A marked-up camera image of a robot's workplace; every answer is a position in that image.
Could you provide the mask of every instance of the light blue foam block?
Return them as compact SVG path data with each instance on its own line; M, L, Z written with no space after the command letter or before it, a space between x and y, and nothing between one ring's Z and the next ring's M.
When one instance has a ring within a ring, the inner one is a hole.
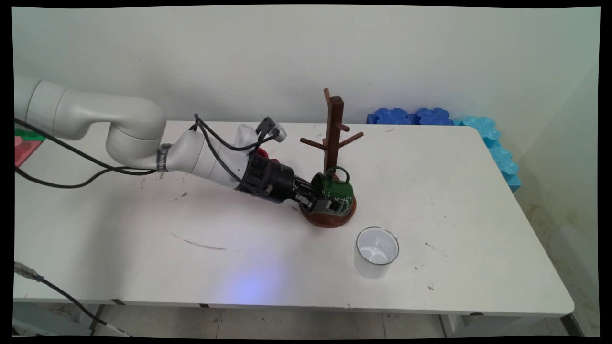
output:
M506 180L518 172L518 165L512 161L512 153L503 148L498 141L489 147L489 152Z
M491 147L501 134L495 129L495 122L488 117L466 116L461 120L460 125L466 125L478 130L487 147Z
M512 192L516 192L518 188L520 188L522 185L516 174L510 177L510 179L506 179L506 182L508 183L508 186L510 187L510 190L512 190Z

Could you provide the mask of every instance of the wooden base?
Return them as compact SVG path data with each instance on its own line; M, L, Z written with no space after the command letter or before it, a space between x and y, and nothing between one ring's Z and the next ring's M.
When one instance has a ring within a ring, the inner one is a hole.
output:
M304 209L303 204L300 204L300 210L302 211L302 215L308 220L308 222L312 223L315 226L323 227L323 228L336 228L344 225L348 220L353 217L355 210L357 209L357 198L353 195L353 205L351 206L351 210L345 216L334 216L323 213L310 213Z

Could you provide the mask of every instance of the wooden peg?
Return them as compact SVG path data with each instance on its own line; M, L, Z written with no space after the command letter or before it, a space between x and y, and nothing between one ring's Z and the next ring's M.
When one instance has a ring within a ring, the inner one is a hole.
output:
M301 143L305 143L305 144L307 144L307 145L309 145L309 146L313 146L313 147L318 148L318 149L322 149L322 150L324 150L324 151L326 151L326 150L327 150L327 146L323 146L323 145L322 145L322 144L320 144L320 143L316 143L316 142L314 142L314 141L310 141L310 140L309 140L309 139L307 139L307 138L301 138L301 139L300 139L300 142L301 142Z
M348 132L350 130L349 127L347 127L346 125L342 124L342 123L335 123L336 128L342 130L343 132Z
M342 148L342 147L346 146L347 144L349 144L349 143L351 143L351 142L355 141L356 139L358 139L358 138L362 137L363 135L364 135L364 132L358 132L358 133L356 133L355 135L353 135L353 136L351 136L351 137L347 138L346 140L342 141L342 142L341 142L341 143L338 145L338 148Z
M325 102L327 103L327 106L329 106L329 99L331 98L331 96L329 95L329 89L324 89L323 94L325 95Z

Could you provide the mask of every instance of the green object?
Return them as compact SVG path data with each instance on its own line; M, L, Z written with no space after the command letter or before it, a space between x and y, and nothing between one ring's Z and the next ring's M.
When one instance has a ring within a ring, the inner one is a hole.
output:
M346 173L345 181L337 181L332 177L332 172L335 170L341 170ZM353 206L353 187L351 183L349 183L348 172L340 167L334 166L330 167L326 172L323 178L319 176L321 173L317 173L313 178L313 182L311 183L315 188L318 188L319 185L323 185L323 195L334 201L329 209L328 213L336 216L344 216L349 213L351 207Z
M15 128L15 136L21 136L23 141L45 141L44 136L21 128Z

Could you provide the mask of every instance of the scratch mark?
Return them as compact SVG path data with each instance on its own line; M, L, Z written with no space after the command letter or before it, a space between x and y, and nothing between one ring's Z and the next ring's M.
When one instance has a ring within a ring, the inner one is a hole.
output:
M430 244L425 243L425 245L427 245L427 246L431 247L431 248L432 248L434 251L436 251L436 252L438 252L438 253L442 253L442 255L443 255L443 256L448 257L447 255L445 255L445 254L444 254L444 252L436 250L436 249L435 249L433 246L431 246Z
M189 240L183 239L183 238L179 237L178 235L176 235L174 233L170 233L170 234L173 237L175 237L177 239L180 239L180 240L183 240L184 242L186 242L186 243L188 243L190 245L196 245L196 246L203 247L203 248L209 249L209 250L225 250L223 247L214 247L214 246L202 245L202 244L198 244L197 242L193 242L193 241L189 241Z

